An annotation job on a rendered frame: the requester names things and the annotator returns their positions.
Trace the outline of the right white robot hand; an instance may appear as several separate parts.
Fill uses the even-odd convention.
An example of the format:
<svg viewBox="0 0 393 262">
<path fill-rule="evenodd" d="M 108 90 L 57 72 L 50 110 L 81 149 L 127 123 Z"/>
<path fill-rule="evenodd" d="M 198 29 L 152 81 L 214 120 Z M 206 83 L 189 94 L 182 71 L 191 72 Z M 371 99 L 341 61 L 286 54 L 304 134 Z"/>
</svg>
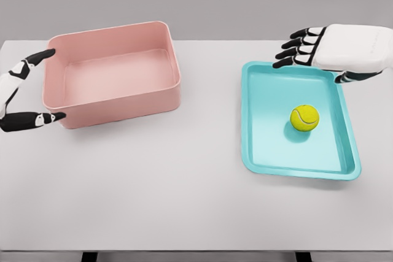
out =
<svg viewBox="0 0 393 262">
<path fill-rule="evenodd" d="M 331 24 L 292 33 L 273 68 L 300 65 L 337 72 L 335 83 L 367 80 L 393 69 L 393 29 Z"/>
</svg>

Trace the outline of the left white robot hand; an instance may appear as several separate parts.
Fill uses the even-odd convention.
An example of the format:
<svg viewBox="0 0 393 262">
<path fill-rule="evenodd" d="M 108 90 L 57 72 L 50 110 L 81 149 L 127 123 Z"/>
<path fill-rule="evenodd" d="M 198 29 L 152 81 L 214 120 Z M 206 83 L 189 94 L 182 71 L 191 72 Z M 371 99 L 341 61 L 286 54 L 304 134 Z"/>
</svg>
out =
<svg viewBox="0 0 393 262">
<path fill-rule="evenodd" d="M 10 133 L 36 129 L 67 117 L 64 112 L 14 112 L 7 111 L 20 85 L 43 60 L 52 57 L 54 48 L 37 52 L 19 61 L 12 69 L 0 75 L 0 129 Z"/>
</svg>

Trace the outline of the yellow tennis ball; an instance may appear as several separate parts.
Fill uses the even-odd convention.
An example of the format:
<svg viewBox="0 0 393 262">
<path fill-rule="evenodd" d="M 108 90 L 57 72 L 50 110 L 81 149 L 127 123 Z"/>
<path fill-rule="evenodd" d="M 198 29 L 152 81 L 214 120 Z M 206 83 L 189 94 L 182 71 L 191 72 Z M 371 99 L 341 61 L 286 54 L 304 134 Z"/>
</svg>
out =
<svg viewBox="0 0 393 262">
<path fill-rule="evenodd" d="M 311 105 L 295 107 L 290 114 L 290 123 L 298 131 L 312 131 L 319 124 L 319 112 Z"/>
</svg>

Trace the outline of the pink rectangular basket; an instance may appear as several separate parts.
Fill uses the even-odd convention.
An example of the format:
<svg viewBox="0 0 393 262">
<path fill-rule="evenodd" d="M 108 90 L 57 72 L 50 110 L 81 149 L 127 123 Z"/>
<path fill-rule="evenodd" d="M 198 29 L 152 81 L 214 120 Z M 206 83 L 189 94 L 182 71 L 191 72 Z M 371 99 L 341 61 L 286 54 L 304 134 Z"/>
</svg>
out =
<svg viewBox="0 0 393 262">
<path fill-rule="evenodd" d="M 67 129 L 177 109 L 181 72 L 162 21 L 93 29 L 51 38 L 42 102 L 64 112 Z"/>
</svg>

